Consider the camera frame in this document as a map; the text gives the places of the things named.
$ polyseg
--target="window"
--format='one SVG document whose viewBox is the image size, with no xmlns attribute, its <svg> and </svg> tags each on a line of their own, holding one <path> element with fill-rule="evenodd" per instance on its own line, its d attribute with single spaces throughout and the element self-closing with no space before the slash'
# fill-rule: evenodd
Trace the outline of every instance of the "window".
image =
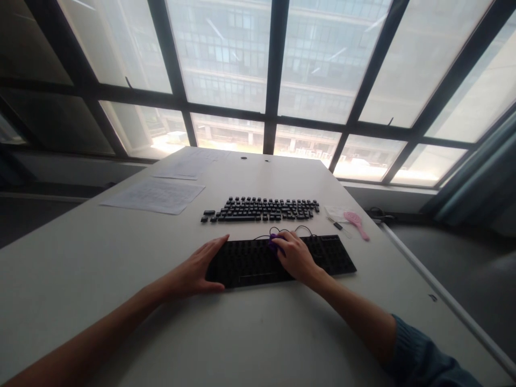
<svg viewBox="0 0 516 387">
<path fill-rule="evenodd" d="M 0 76 L 71 84 L 25 2 L 0 1 L 0 34 Z"/>
<path fill-rule="evenodd" d="M 0 142 L 4 144 L 24 144 L 25 141 L 0 114 Z"/>
<path fill-rule="evenodd" d="M 419 144 L 392 183 L 433 187 L 464 153 L 465 149 Z"/>
<path fill-rule="evenodd" d="M 146 0 L 58 0 L 101 83 L 170 93 Z"/>
<path fill-rule="evenodd" d="M 199 147 L 263 153 L 262 122 L 196 113 L 192 120 Z"/>
<path fill-rule="evenodd" d="M 265 112 L 271 0 L 167 4 L 188 100 Z"/>
<path fill-rule="evenodd" d="M 410 1 L 360 121 L 410 128 L 490 4 Z"/>
<path fill-rule="evenodd" d="M 48 149 L 114 154 L 82 99 L 8 89 L 0 96 Z"/>
<path fill-rule="evenodd" d="M 291 0 L 278 114 L 346 123 L 390 2 Z"/>
<path fill-rule="evenodd" d="M 516 1 L 4 0 L 0 22 L 7 149 L 196 142 L 440 189 L 516 113 Z"/>
<path fill-rule="evenodd" d="M 278 125 L 274 154 L 321 160 L 328 168 L 340 136 L 341 134 L 337 132 Z"/>
<path fill-rule="evenodd" d="M 101 101 L 129 156 L 162 159 L 190 145 L 177 110 Z"/>
<path fill-rule="evenodd" d="M 350 134 L 335 167 L 336 177 L 381 181 L 406 145 L 403 141 L 385 140 Z"/>
<path fill-rule="evenodd" d="M 426 136 L 476 142 L 516 101 L 516 12 L 489 45 Z"/>
</svg>

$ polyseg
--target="pink hair brush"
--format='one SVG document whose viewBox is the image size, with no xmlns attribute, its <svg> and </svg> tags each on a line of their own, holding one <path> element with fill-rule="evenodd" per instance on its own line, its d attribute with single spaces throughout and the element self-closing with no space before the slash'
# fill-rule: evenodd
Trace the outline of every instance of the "pink hair brush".
<svg viewBox="0 0 516 387">
<path fill-rule="evenodd" d="M 352 225 L 359 229 L 360 235 L 362 235 L 362 239 L 364 241 L 368 241 L 370 239 L 369 235 L 367 235 L 364 229 L 362 228 L 362 219 L 360 219 L 360 217 L 356 213 L 345 212 L 344 217 L 348 222 L 350 222 Z"/>
</svg>

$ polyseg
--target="window frame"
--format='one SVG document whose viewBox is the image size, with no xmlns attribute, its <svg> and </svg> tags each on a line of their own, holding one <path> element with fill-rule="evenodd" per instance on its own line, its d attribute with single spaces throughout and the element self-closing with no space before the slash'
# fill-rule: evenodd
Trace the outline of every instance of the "window frame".
<svg viewBox="0 0 516 387">
<path fill-rule="evenodd" d="M 516 103 L 514 103 L 491 125 L 491 127 L 476 143 L 425 137 L 425 133 L 432 125 L 433 121 L 438 117 L 441 110 L 446 106 L 450 98 L 452 98 L 457 88 L 461 85 L 478 59 L 480 59 L 484 51 L 488 48 L 491 41 L 497 36 L 498 32 L 503 28 L 511 14 L 516 10 L 516 2 L 507 2 L 504 0 L 494 0 L 492 2 L 486 14 L 463 46 L 460 54 L 448 69 L 448 72 L 411 128 L 401 128 L 359 121 L 360 114 L 366 104 L 369 93 L 375 83 L 378 72 L 380 71 L 385 56 L 387 55 L 390 44 L 396 34 L 405 9 L 408 6 L 409 0 L 392 1 L 389 13 L 385 19 L 377 44 L 369 60 L 364 78 L 362 79 L 346 124 L 335 124 L 303 118 L 278 116 L 281 72 L 284 56 L 283 51 L 285 48 L 286 25 L 289 13 L 288 0 L 272 0 L 270 26 L 271 38 L 269 41 L 265 113 L 196 104 L 187 100 L 166 0 L 148 0 L 148 5 L 163 55 L 167 75 L 174 92 L 172 95 L 157 91 L 101 84 L 98 79 L 96 79 L 96 76 L 92 71 L 88 60 L 70 28 L 57 0 L 48 0 L 45 2 L 42 2 L 41 0 L 25 0 L 25 3 L 32 12 L 36 22 L 53 48 L 55 54 L 61 61 L 61 64 L 68 73 L 73 85 L 0 77 L 0 89 L 13 88 L 18 90 L 69 95 L 82 98 L 98 126 L 101 128 L 101 131 L 106 137 L 108 143 L 114 150 L 115 155 L 110 157 L 95 153 L 86 154 L 70 152 L 70 154 L 74 155 L 143 163 L 154 163 L 157 161 L 154 159 L 130 157 L 127 154 L 127 151 L 108 120 L 99 101 L 120 102 L 181 111 L 190 146 L 197 146 L 191 113 L 264 122 L 264 154 L 274 153 L 276 126 L 278 124 L 341 133 L 340 141 L 329 165 L 329 170 L 332 173 L 350 134 L 406 141 L 406 146 L 386 172 L 381 182 L 369 182 L 345 178 L 339 178 L 338 180 L 438 190 L 442 186 L 443 182 L 445 182 L 458 168 L 460 168 L 469 156 L 475 152 L 494 131 L 496 131 L 505 119 L 516 111 Z M 8 145 L 9 149 L 28 149 L 39 152 L 49 151 L 42 145 L 41 141 L 39 141 L 31 130 L 23 124 L 23 121 L 16 112 L 10 108 L 8 103 L 6 103 L 6 101 L 1 97 L 1 92 L 0 112 L 27 143 L 25 145 Z M 436 182 L 434 187 L 392 184 L 391 180 L 418 144 L 466 149 L 466 152 L 450 168 L 450 170 Z"/>
</svg>

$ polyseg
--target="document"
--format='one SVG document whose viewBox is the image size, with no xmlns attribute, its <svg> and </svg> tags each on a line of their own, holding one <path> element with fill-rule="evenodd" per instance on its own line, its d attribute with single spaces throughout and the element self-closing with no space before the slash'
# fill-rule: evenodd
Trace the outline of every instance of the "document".
<svg viewBox="0 0 516 387">
<path fill-rule="evenodd" d="M 184 156 L 170 167 L 163 168 L 153 174 L 155 177 L 180 178 L 197 180 L 199 175 L 213 162 L 212 159 Z"/>
<path fill-rule="evenodd" d="M 204 185 L 150 177 L 119 192 L 101 205 L 179 215 L 204 188 Z"/>
<path fill-rule="evenodd" d="M 334 222 L 337 223 L 349 223 L 349 220 L 347 220 L 344 217 L 345 212 L 353 211 L 350 208 L 347 207 L 335 207 L 335 206 L 324 206 L 326 209 L 326 212 L 328 213 L 329 217 L 333 219 Z"/>
</svg>

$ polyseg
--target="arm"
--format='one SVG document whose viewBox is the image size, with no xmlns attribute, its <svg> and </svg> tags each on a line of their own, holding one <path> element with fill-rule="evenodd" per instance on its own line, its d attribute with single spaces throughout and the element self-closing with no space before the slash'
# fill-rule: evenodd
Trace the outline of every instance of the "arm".
<svg viewBox="0 0 516 387">
<path fill-rule="evenodd" d="M 417 329 L 348 290 L 315 264 L 295 232 L 273 239 L 285 251 L 278 258 L 286 271 L 318 293 L 346 321 L 385 371 L 399 384 L 479 386 L 457 361 Z"/>
<path fill-rule="evenodd" d="M 76 386 L 84 383 L 120 344 L 161 304 L 224 285 L 204 278 L 211 260 L 229 235 L 201 246 L 177 268 L 140 290 L 85 331 L 16 375 L 4 386 Z"/>
</svg>

